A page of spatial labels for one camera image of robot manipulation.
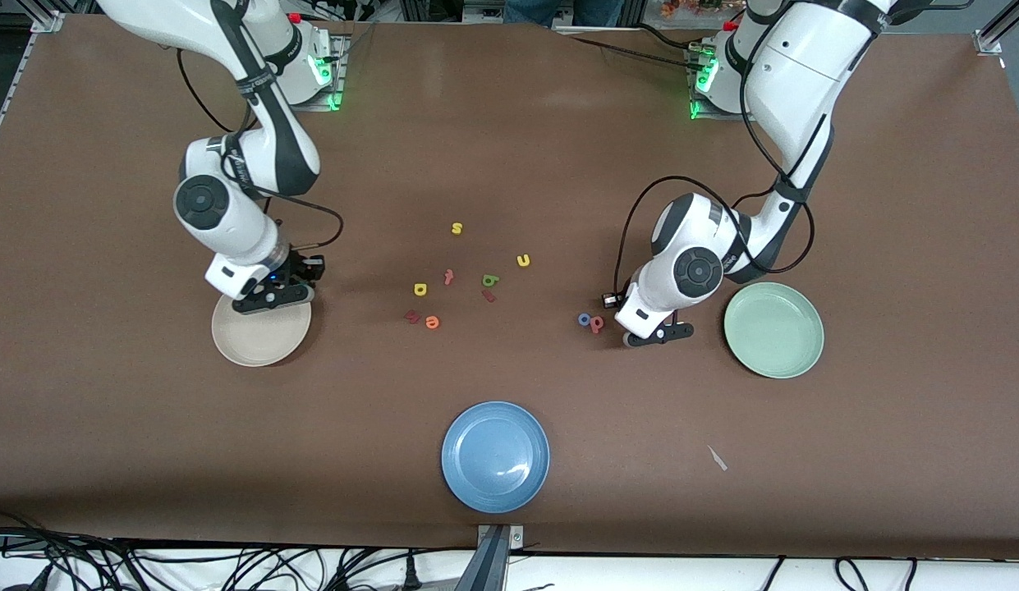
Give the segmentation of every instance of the small white debris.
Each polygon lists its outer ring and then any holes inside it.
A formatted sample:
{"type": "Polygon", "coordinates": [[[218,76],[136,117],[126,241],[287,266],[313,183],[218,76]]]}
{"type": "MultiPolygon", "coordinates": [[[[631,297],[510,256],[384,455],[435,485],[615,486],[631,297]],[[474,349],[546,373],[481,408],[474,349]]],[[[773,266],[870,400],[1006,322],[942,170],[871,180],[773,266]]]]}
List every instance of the small white debris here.
{"type": "Polygon", "coordinates": [[[707,445],[707,449],[709,449],[709,453],[712,453],[712,461],[716,462],[716,465],[718,465],[723,472],[727,472],[728,464],[725,464],[725,461],[721,460],[719,455],[716,455],[716,451],[714,451],[711,446],[707,445]]]}

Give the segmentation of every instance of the beige plate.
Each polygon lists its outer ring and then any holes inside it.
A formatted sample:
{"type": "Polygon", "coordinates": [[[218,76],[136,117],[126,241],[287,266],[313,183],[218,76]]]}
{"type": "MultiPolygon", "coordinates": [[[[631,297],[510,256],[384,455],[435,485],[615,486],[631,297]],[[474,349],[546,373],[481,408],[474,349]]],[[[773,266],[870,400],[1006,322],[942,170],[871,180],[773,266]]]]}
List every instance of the beige plate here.
{"type": "Polygon", "coordinates": [[[272,365],[299,347],[311,324],[311,302],[242,315],[231,310],[231,299],[221,296],[209,326],[217,351],[232,363],[247,367],[272,365]]]}

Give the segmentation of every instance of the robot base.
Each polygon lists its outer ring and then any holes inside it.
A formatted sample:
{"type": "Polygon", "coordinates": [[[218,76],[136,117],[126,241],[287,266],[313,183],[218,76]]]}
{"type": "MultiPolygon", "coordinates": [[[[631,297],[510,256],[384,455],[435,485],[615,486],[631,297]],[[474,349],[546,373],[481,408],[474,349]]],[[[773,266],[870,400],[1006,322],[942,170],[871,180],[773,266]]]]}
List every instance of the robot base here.
{"type": "Polygon", "coordinates": [[[742,120],[738,112],[721,111],[703,93],[696,90],[697,73],[688,70],[688,97],[692,119],[742,120]]]}
{"type": "Polygon", "coordinates": [[[317,45],[317,57],[329,59],[329,63],[318,66],[317,75],[328,79],[325,87],[322,87],[313,98],[308,101],[291,105],[297,112],[330,112],[340,109],[340,97],[344,93],[344,75],[348,70],[348,46],[352,44],[351,35],[329,35],[328,32],[320,31],[315,35],[314,45],[317,45]]]}

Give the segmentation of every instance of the green light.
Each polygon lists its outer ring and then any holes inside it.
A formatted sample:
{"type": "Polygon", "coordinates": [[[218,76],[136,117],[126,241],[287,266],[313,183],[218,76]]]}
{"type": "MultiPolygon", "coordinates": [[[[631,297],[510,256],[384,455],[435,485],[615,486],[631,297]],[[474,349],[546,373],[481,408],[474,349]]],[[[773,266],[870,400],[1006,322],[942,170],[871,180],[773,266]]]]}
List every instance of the green light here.
{"type": "Polygon", "coordinates": [[[330,68],[326,66],[323,60],[315,59],[315,57],[310,56],[309,65],[313,68],[313,75],[315,75],[315,82],[323,84],[330,82],[330,68]]]}
{"type": "Polygon", "coordinates": [[[340,98],[344,93],[335,93],[326,97],[326,106],[330,108],[330,111],[340,110],[340,98]]]}
{"type": "Polygon", "coordinates": [[[703,71],[708,71],[708,75],[700,75],[696,79],[696,89],[700,90],[700,93],[708,93],[709,86],[712,84],[712,77],[716,75],[716,57],[709,58],[709,65],[705,66],[703,71]]]}

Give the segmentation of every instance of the green plate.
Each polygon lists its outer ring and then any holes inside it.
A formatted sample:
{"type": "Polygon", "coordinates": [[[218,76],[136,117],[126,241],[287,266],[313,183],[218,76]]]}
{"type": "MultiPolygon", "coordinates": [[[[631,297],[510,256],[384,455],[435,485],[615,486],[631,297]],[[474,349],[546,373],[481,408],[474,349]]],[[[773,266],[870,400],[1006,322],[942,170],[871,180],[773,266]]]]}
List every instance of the green plate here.
{"type": "Polygon", "coordinates": [[[742,365],[768,378],[795,378],[823,353],[823,322],[812,302],[781,283],[739,290],[725,313],[725,337],[742,365]]]}

